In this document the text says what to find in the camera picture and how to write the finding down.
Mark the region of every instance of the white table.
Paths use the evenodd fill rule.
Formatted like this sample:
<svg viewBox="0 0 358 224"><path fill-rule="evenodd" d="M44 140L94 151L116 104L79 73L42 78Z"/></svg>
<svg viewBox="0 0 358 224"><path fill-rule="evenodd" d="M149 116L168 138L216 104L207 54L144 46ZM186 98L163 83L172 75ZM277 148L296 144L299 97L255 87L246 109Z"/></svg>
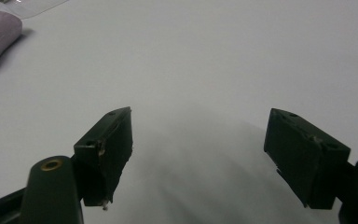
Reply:
<svg viewBox="0 0 358 224"><path fill-rule="evenodd" d="M337 223L263 152L288 110L358 161L358 2L68 1L23 21L0 59L0 197L110 110L134 150L109 211L85 223Z"/></svg>

